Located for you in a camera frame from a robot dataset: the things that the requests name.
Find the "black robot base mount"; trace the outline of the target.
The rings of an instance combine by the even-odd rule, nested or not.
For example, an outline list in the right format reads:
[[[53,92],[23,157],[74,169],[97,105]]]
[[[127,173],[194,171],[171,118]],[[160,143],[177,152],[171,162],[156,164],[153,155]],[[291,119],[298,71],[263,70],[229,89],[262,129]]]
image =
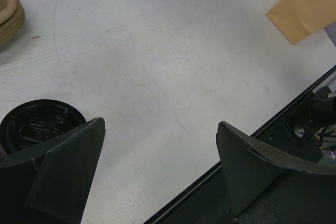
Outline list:
[[[290,155],[335,168],[335,69],[249,136]],[[239,223],[230,207],[221,160],[148,223]]]

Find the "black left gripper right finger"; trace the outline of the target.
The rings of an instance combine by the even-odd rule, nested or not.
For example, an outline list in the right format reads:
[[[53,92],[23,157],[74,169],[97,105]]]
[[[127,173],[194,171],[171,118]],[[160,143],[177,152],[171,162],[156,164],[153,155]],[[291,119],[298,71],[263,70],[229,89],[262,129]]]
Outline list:
[[[239,223],[335,223],[335,168],[290,155],[220,122],[216,144]]]

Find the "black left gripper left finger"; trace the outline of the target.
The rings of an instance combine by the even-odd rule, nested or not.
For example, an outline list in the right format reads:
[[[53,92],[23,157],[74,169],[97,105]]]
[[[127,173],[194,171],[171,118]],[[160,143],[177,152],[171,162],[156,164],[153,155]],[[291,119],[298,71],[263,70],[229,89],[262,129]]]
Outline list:
[[[1,223],[81,223],[105,134],[95,118],[1,157]]]

